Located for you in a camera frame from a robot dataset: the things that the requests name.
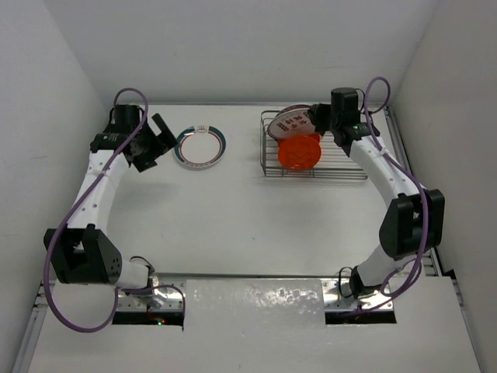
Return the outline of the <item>white plate teal rim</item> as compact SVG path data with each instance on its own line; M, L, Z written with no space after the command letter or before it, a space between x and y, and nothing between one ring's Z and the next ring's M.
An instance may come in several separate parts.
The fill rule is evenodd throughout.
M218 163L227 149L224 134L213 126L188 127L177 137L176 161L192 170L208 169Z

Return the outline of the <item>white plate red characters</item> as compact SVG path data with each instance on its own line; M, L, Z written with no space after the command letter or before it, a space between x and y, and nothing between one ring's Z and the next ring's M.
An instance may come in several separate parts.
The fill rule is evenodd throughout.
M275 117L267 127L267 134L275 140L286 140L296 135L309 135L315 132L309 110L301 113L287 113Z

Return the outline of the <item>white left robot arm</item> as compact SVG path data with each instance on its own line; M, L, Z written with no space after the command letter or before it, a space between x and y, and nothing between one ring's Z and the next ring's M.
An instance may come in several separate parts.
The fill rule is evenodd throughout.
M107 236L109 214L117 188L130 167L142 173L174 149L175 135L159 114L151 119L155 133L136 105L118 105L109 123L90 144L89 165L75 201L75 212L63 223L60 235L46 231L43 243L62 284L109 284L142 289L149 266L125 260Z

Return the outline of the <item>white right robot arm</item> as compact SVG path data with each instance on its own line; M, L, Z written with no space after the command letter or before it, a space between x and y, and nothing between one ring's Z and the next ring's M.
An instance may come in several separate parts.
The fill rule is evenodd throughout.
M412 273L406 282L411 284L424 253L442 240L443 193L427 190L387 150L370 112L359 108L356 89L333 89L330 103L311 106L308 116L319 134L330 132L335 144L367 174L387 208L378 247L351 270L351 295L385 292L388 281L408 264Z

